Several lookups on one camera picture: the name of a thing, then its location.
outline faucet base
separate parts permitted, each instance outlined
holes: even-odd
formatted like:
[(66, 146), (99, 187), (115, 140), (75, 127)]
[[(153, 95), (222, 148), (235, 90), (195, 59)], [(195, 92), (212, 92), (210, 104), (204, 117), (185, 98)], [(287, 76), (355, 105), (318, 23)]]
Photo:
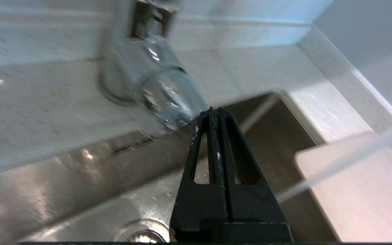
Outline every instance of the faucet base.
[(113, 102), (114, 104), (122, 105), (125, 107), (134, 107), (137, 105), (137, 101), (131, 97), (119, 98), (115, 96), (113, 93), (111, 93), (111, 91), (106, 87), (104, 80), (105, 80), (104, 73), (100, 73), (98, 79), (98, 88), (106, 99)]

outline plastic tube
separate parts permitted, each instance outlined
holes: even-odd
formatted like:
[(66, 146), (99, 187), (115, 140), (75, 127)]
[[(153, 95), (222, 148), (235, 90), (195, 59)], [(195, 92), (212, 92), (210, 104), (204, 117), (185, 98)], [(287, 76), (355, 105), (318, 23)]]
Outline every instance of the plastic tube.
[(240, 125), (240, 130), (245, 134), (254, 124), (256, 124), (266, 113), (279, 101), (277, 95), (271, 94), (244, 119)]
[(336, 160), (330, 166), (327, 166), (325, 169), (313, 175), (308, 180), (300, 181), (299, 183), (296, 183), (285, 191), (282, 191), (281, 193), (277, 194), (276, 199), (279, 203), (282, 203), (290, 198), (293, 198), (296, 195), (306, 191), (310, 187), (328, 179), (329, 177), (341, 172), (344, 169), (347, 169), (353, 164), (359, 162), (360, 160), (363, 160), (374, 152), (391, 145), (392, 129), (386, 131), (376, 140), (370, 142), (356, 152), (353, 152), (350, 155), (346, 155), (345, 157)]

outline white countertop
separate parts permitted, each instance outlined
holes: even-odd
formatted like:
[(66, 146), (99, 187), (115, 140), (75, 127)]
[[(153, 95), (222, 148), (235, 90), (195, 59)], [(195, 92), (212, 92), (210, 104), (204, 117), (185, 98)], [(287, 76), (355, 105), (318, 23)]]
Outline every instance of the white countertop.
[[(297, 45), (176, 53), (211, 106), (271, 91), (316, 141), (370, 130)], [(97, 89), (98, 62), (0, 67), (0, 172), (139, 130), (140, 108)]]

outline faucet spout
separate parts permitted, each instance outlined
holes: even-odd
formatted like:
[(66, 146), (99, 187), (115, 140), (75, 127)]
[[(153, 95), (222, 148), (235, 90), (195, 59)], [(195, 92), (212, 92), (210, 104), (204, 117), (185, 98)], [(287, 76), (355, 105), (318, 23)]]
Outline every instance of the faucet spout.
[(148, 110), (160, 124), (159, 132), (148, 130), (150, 135), (170, 134), (207, 108), (165, 38), (178, 9), (177, 1), (117, 4), (100, 90), (116, 104), (142, 105)]

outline white wall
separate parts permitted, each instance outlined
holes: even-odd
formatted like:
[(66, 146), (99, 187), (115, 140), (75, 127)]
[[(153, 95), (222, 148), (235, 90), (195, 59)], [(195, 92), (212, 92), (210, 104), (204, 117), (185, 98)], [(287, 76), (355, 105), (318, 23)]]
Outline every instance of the white wall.
[[(181, 0), (183, 17), (311, 23), (333, 0)], [(0, 0), (4, 11), (107, 12), (110, 0)]]
[(315, 24), (392, 104), (392, 0), (336, 0)]
[(184, 0), (181, 15), (311, 23), (333, 0)]

